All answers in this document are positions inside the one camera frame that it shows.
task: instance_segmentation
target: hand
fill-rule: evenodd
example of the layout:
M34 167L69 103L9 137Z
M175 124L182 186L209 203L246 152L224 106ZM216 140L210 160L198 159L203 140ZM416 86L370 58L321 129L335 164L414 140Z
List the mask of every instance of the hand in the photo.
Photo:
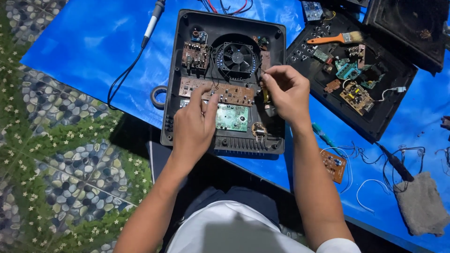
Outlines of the hand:
M309 115L310 83L291 66L273 66L262 75L278 115L291 127L311 127Z
M190 167L186 175L206 153L216 130L216 112L219 94L214 94L208 104L202 95L211 87L201 86L192 94L189 104L174 116L172 156L175 161Z

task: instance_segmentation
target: dark pants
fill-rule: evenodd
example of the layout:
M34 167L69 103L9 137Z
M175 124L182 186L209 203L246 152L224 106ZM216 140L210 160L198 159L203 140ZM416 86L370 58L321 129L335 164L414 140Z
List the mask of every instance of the dark pants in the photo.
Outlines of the dark pants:
M206 188L206 190L204 190L188 206L183 218L180 220L180 222L177 223L177 229L181 222L189 218L194 212L206 207L213 202L220 200L230 200L245 204L260 212L267 219L269 219L270 222L272 222L280 229L278 211L275 201L264 194L240 186L231 187L231 189L227 193L224 193L222 190L216 190L212 186ZM162 249L160 252L165 252L169 243L169 240L167 238L171 238L175 232L176 229L167 230L167 233L164 236L165 240L162 243Z

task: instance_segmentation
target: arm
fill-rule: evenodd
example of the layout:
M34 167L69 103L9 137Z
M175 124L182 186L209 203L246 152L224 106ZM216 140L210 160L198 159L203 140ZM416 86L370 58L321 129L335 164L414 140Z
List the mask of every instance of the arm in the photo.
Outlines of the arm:
M173 151L153 188L125 224L115 253L155 252L161 243L180 183L205 154L214 135L218 94L211 97L207 106L202 102L202 94L209 90L195 89L189 105L176 113Z
M291 126L294 142L294 192L309 246L325 241L353 241L336 187L318 152L309 116L309 80L290 66L275 66L263 75L278 114Z

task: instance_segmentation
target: ring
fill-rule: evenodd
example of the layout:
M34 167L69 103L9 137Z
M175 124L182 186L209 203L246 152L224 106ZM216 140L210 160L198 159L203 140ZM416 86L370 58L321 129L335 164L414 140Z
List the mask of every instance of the ring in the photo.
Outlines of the ring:
M152 101L153 105L156 108L158 108L160 110L164 110L165 103L160 103L160 102L156 101L156 96L161 93L167 93L167 86L164 86L164 85L156 86L152 90L152 93L150 93L150 100Z

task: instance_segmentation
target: white shirt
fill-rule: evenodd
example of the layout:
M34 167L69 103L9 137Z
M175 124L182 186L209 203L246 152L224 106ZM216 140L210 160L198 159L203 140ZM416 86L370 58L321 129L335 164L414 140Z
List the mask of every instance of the white shirt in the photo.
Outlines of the white shirt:
M313 253L280 233L255 209L235 202L217 201L193 213L174 234L167 253ZM322 243L317 253L361 253L343 238Z

